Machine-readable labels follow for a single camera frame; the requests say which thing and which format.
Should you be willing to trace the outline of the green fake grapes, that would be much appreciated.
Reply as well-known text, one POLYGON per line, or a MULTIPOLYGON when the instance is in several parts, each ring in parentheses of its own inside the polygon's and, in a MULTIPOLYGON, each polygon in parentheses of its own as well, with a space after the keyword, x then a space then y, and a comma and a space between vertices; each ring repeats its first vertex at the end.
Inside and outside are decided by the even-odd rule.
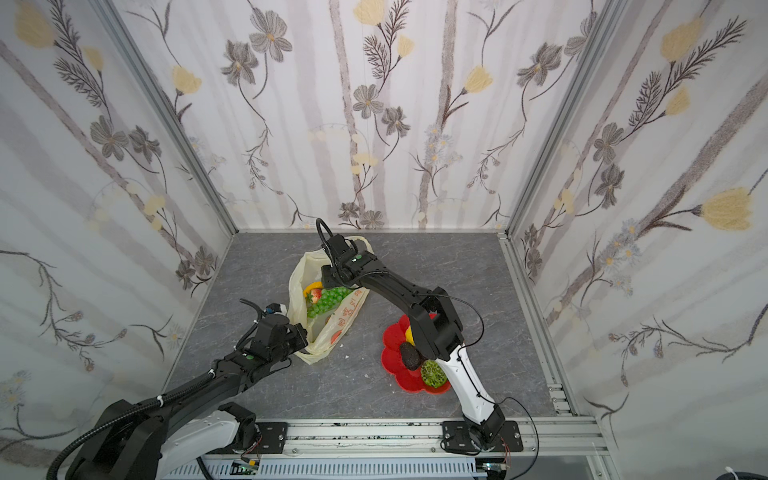
POLYGON ((327 312, 335 311, 341 302, 352 293, 352 291, 346 287, 335 287, 323 290, 323 296, 316 304, 311 303, 309 295, 305 297, 308 318, 316 318, 327 312))

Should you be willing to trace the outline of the yellow plastic bag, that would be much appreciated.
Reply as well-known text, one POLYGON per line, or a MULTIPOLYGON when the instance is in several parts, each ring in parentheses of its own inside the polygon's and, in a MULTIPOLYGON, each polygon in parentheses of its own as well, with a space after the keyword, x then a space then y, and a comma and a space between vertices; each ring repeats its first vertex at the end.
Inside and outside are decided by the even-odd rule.
POLYGON ((307 331, 308 346, 297 356, 308 365, 326 358, 350 329, 357 318, 370 290, 352 290, 335 311, 316 318, 308 318, 304 289, 321 281, 321 267, 329 265, 326 253, 320 249, 303 254, 288 281, 288 318, 291 324, 300 324, 307 331))

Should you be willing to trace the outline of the red flower-shaped plate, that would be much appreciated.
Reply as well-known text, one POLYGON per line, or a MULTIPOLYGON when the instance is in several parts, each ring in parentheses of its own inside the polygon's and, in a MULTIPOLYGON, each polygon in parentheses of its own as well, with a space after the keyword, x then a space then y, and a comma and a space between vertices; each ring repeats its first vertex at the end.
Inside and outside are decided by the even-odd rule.
POLYGON ((432 389, 424 385, 420 370, 409 371, 401 361, 399 347, 406 342, 405 331, 410 327, 410 320, 407 315, 402 315, 397 322, 390 325, 382 336, 384 350, 380 356, 382 367, 390 373, 398 386, 408 393, 428 392, 433 395, 439 395, 447 392, 451 388, 448 382, 439 389, 432 389))

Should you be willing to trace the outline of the yellow fake lemon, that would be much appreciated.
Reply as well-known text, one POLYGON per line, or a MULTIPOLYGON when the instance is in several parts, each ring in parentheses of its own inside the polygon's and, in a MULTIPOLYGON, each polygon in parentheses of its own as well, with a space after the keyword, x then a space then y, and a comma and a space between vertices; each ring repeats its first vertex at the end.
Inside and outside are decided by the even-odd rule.
POLYGON ((405 339, 406 339, 406 342, 409 343, 410 345, 412 346, 415 345, 412 329, 410 327, 408 327, 407 330, 405 331, 405 339))

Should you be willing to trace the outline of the green bumpy fake fruit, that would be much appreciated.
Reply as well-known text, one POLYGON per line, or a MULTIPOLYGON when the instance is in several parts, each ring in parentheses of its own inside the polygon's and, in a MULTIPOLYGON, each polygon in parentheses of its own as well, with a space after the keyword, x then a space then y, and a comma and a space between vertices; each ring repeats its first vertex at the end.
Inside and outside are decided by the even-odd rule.
POLYGON ((421 364, 420 374, 424 385, 432 389, 439 389, 448 382, 440 365, 433 360, 425 360, 421 364))

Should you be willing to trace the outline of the dark fake avocado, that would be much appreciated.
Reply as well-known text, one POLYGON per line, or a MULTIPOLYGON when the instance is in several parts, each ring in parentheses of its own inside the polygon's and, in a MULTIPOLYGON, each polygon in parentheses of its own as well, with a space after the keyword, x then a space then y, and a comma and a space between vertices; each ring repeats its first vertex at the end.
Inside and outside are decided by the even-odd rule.
POLYGON ((423 357, 419 351, 409 342, 403 342, 400 347, 401 361, 409 371, 419 371, 423 364, 423 357))

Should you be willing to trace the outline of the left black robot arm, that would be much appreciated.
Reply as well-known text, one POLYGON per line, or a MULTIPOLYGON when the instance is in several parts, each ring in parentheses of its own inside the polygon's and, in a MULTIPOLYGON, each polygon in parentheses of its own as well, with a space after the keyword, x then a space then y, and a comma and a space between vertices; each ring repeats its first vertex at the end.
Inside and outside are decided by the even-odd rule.
POLYGON ((154 398, 110 405, 96 426, 55 457, 46 477, 56 479, 73 457, 67 479, 155 478, 160 462, 170 458, 161 450, 173 434, 272 375, 274 366, 307 346, 302 325, 279 313, 259 318, 234 350, 213 360, 202 375, 154 398))

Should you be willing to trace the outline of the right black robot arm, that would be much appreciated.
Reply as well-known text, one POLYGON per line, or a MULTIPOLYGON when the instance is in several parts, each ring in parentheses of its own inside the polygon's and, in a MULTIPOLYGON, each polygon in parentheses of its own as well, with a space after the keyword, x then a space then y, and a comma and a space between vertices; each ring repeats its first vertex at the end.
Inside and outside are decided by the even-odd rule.
POLYGON ((506 417, 471 363, 455 298, 442 288, 428 289, 392 272, 362 242, 332 232, 322 220, 316 222, 316 229, 330 260, 322 281, 368 289, 408 317, 416 350, 441 367, 456 393, 469 438, 480 451, 490 450, 501 436, 506 417))

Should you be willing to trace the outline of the yellow fake banana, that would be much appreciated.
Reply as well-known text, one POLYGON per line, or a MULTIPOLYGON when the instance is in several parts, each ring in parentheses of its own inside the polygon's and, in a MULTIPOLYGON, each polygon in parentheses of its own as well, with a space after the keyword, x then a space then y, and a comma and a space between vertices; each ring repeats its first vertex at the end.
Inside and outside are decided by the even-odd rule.
POLYGON ((309 285, 308 285, 308 286, 307 286, 307 287, 304 289, 304 292, 303 292, 303 296, 304 296, 304 297, 307 297, 307 296, 308 296, 308 295, 310 295, 310 294, 311 294, 311 292, 312 292, 313 290, 315 290, 315 289, 320 289, 320 290, 322 290, 322 289, 323 289, 323 284, 322 284, 322 282, 321 282, 321 281, 317 281, 317 282, 313 282, 313 283, 309 284, 309 285))

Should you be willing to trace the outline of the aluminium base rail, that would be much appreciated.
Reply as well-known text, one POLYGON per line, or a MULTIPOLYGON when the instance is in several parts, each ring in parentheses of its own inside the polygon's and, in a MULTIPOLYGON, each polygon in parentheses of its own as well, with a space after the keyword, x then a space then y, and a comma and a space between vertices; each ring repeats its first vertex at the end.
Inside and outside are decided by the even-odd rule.
POLYGON ((480 451, 456 419, 338 419, 267 422, 244 453, 205 460, 470 458, 485 479, 617 479, 608 443, 591 417, 511 418, 488 451, 480 451))

